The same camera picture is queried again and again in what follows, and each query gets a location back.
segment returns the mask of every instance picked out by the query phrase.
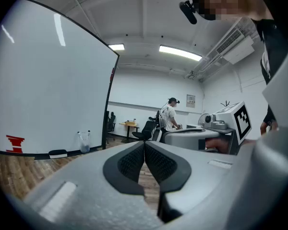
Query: table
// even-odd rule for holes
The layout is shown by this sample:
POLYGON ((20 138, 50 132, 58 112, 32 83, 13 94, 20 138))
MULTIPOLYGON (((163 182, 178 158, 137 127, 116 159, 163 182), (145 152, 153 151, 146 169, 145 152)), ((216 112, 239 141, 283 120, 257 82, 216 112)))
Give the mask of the table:
POLYGON ((125 123, 120 123, 120 125, 128 126, 128 129, 127 129, 127 138, 124 139, 124 140, 122 140, 122 143, 129 143, 129 142, 130 142, 130 141, 129 141, 129 131, 130 131, 130 127, 136 128, 136 132, 138 132, 138 128, 139 128, 139 127, 137 127, 138 124, 135 123, 134 125, 127 125, 127 124, 125 124, 125 123))

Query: red marking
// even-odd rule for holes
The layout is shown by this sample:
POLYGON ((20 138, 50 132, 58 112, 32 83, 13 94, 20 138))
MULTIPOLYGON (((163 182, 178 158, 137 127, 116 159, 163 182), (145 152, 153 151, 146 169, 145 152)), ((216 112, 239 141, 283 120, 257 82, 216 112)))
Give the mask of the red marking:
POLYGON ((110 81, 113 80, 113 77, 114 77, 114 68, 112 69, 112 73, 111 73, 110 81))
MULTIPOLYGON (((16 147, 21 147, 21 143, 24 141, 24 138, 21 137, 15 137, 15 136, 6 136, 9 141, 12 143, 12 146, 16 146, 16 147)), ((6 150, 9 152, 16 152, 16 153, 22 153, 22 149, 21 148, 13 148, 13 150, 6 150)))
POLYGON ((16 153, 22 153, 23 151, 21 150, 21 148, 13 148, 13 150, 6 150, 9 152, 16 152, 16 153))
POLYGON ((12 146, 21 147, 21 143, 24 141, 24 138, 15 137, 15 136, 6 136, 9 138, 9 141, 12 143, 12 146))

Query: gray plastic surface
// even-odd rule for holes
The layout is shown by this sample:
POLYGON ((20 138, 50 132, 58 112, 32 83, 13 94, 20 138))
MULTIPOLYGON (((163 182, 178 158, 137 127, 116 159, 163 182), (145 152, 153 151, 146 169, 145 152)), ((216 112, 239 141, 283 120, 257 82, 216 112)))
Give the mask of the gray plastic surface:
POLYGON ((233 128, 227 128, 227 129, 215 129, 215 128, 209 128, 209 127, 205 127, 205 129, 208 129, 208 130, 212 130, 214 132, 217 132, 217 133, 220 133, 220 134, 229 134, 231 132, 234 131, 233 128))
POLYGON ((77 185, 56 225, 69 229, 152 229, 162 225, 141 195, 116 191, 103 176, 105 161, 136 142, 79 157, 39 184, 24 199, 39 212, 64 182, 77 185))
POLYGON ((190 133, 192 129, 183 129, 170 131, 163 135, 165 144, 175 147, 186 148, 190 150, 198 150, 198 140, 205 138, 213 138, 220 136, 219 133, 204 129, 204 132, 190 133))
POLYGON ((186 128, 202 128, 200 125, 187 124, 186 128))
POLYGON ((45 218, 41 217, 37 212, 31 209, 31 207, 25 204, 20 199, 12 195, 6 195, 10 204, 16 209, 17 213, 22 219, 24 219, 31 229, 35 230, 62 230, 60 226, 52 224, 45 218))
POLYGON ((213 121, 211 122, 211 128, 214 129, 227 129, 227 124, 224 121, 213 121))
POLYGON ((234 155, 192 151, 153 141, 147 143, 158 145, 184 158, 191 165, 191 176, 183 188, 180 191, 166 194, 169 207, 178 210, 182 214, 187 213, 204 200, 228 174, 229 169, 211 165, 209 162, 219 161, 225 164, 233 164, 237 158, 234 155))
POLYGON ((276 205, 288 185, 288 128, 241 147, 217 187, 161 230, 250 229, 276 205))

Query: white wall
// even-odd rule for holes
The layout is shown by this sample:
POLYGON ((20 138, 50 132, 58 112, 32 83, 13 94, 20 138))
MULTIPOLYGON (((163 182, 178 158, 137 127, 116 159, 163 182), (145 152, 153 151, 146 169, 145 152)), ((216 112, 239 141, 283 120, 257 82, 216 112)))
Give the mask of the white wall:
POLYGON ((260 136, 260 124, 266 113, 268 104, 262 95, 266 87, 262 76, 260 59, 264 46, 259 43, 254 46, 255 52, 239 61, 235 65, 229 65, 203 83, 204 101, 203 111, 214 113, 221 109, 225 100, 231 104, 244 101, 248 109, 252 130, 247 136, 250 139, 257 139, 260 136))
POLYGON ((118 69, 108 103, 108 111, 116 116, 113 133, 126 136, 127 128, 119 123, 133 119, 136 119, 141 132, 148 117, 154 117, 171 97, 180 100, 176 108, 177 123, 183 127, 189 123, 197 124, 204 94, 196 80, 155 71, 118 69), (187 94, 196 96, 195 108, 186 107, 187 94))

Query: ceiling light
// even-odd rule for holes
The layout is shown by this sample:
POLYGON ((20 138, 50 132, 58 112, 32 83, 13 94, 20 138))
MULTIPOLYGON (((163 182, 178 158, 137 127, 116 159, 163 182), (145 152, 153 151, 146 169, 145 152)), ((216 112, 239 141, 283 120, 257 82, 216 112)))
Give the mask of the ceiling light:
POLYGON ((64 35, 63 35, 63 30, 62 30, 62 25, 61 25, 61 15, 58 13, 55 13, 53 16, 54 16, 54 24, 56 26, 56 30, 57 30, 60 44, 62 46, 66 46, 65 40, 64 40, 64 35))
POLYGON ((125 50, 124 44, 112 44, 109 47, 113 50, 125 50))
POLYGON ((189 59, 193 59, 196 61, 201 60, 201 56, 194 54, 194 53, 190 53, 181 49, 177 49, 177 48, 172 48, 172 47, 167 47, 167 46, 163 46, 160 45, 160 52, 164 52, 164 53, 169 53, 169 54, 174 54, 174 55, 178 55, 178 56, 182 56, 182 57, 186 57, 189 59))
POLYGON ((11 37, 11 35, 8 33, 8 31, 5 29, 5 27, 3 25, 1 25, 1 28, 4 31, 4 33, 6 34, 6 36, 10 39, 10 41, 12 43, 15 43, 14 39, 11 37))

